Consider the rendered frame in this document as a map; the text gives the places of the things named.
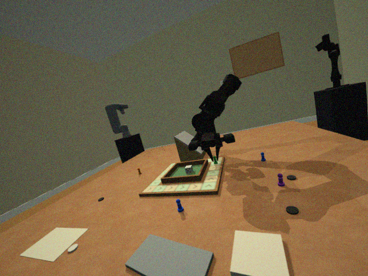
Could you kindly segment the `purple pawn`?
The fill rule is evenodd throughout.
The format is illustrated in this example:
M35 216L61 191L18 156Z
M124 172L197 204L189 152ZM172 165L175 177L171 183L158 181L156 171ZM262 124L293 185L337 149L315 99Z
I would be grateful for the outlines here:
M278 180L279 180L278 186L284 186L285 183L283 182L283 175L281 173L279 173L277 176L278 176Z

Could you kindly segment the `white die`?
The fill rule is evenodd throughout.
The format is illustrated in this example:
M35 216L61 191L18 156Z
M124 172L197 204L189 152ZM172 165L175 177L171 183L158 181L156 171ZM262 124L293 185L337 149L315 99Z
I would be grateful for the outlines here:
M186 166L185 171L186 171L186 174L192 174L192 172L193 172L192 165Z

